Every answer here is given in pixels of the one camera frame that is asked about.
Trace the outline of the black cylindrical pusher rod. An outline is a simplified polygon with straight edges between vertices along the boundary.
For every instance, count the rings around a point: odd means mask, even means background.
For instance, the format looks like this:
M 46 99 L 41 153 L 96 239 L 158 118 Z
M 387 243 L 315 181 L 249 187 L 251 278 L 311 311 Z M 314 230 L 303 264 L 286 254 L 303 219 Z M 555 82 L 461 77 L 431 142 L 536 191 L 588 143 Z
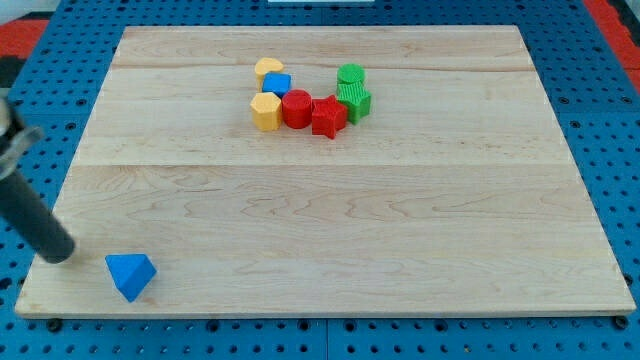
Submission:
M 75 250 L 73 238 L 18 171 L 1 179 L 1 216 L 48 263 L 63 262 Z

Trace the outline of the silver rod mount clamp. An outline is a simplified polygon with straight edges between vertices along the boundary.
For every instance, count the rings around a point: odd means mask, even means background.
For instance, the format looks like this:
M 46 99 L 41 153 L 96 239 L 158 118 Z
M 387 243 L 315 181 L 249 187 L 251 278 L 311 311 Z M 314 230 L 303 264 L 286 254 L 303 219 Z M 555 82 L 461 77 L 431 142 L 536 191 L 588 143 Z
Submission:
M 19 159 L 44 138 L 39 126 L 28 126 L 6 97 L 1 98 L 1 180 L 12 174 Z

